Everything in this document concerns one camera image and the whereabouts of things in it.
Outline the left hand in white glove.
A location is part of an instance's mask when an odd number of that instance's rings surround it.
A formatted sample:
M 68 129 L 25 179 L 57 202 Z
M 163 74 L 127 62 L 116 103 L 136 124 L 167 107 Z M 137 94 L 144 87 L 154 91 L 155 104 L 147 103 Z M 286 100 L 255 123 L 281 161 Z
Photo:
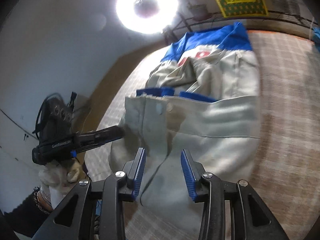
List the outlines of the left hand in white glove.
M 39 171 L 41 197 L 55 209 L 83 175 L 82 167 L 76 159 L 46 164 Z

